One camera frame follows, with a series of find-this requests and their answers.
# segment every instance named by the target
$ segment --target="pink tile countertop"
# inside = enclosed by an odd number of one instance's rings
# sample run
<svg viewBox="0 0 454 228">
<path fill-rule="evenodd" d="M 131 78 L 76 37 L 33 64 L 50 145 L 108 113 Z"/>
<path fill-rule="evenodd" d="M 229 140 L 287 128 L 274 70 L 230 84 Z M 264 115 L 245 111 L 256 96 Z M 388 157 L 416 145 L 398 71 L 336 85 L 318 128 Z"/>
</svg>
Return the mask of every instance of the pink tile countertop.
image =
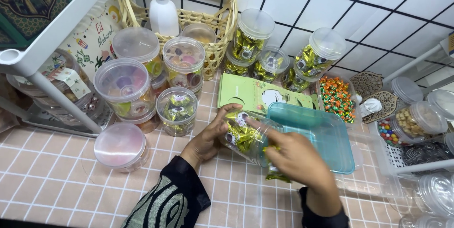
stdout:
<svg viewBox="0 0 454 228">
<path fill-rule="evenodd" d="M 103 167 L 93 138 L 18 126 L 0 133 L 0 216 L 72 227 L 119 227 L 160 170 L 216 116 L 220 73 L 205 81 L 194 131 L 174 138 L 146 135 L 153 155 L 133 173 Z M 197 227 L 301 227 L 298 183 L 265 181 L 259 166 L 228 149 L 203 163 L 200 179 L 212 200 Z M 352 228 L 397 228 L 401 215 L 386 199 L 340 190 Z"/>
</svg>

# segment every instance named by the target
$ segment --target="woven basket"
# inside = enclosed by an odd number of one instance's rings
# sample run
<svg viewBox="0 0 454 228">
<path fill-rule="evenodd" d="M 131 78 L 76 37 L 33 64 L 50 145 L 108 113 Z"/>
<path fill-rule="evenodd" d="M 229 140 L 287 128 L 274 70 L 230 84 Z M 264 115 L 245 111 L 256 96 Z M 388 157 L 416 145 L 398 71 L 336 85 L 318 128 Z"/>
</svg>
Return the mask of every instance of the woven basket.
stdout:
<svg viewBox="0 0 454 228">
<path fill-rule="evenodd" d="M 123 27 L 141 27 L 142 21 L 148 20 L 148 11 L 140 7 L 131 0 L 118 0 L 122 14 Z M 203 68 L 204 80 L 213 78 L 214 72 L 219 67 L 229 41 L 233 38 L 235 31 L 238 7 L 236 0 L 228 0 L 227 3 L 216 14 L 209 15 L 184 9 L 177 9 L 179 24 L 184 28 L 192 23 L 205 23 L 217 30 L 217 43 L 201 43 L 205 49 L 205 65 Z M 162 36 L 155 33 L 161 45 L 161 51 L 164 44 L 174 38 L 174 36 Z"/>
</svg>

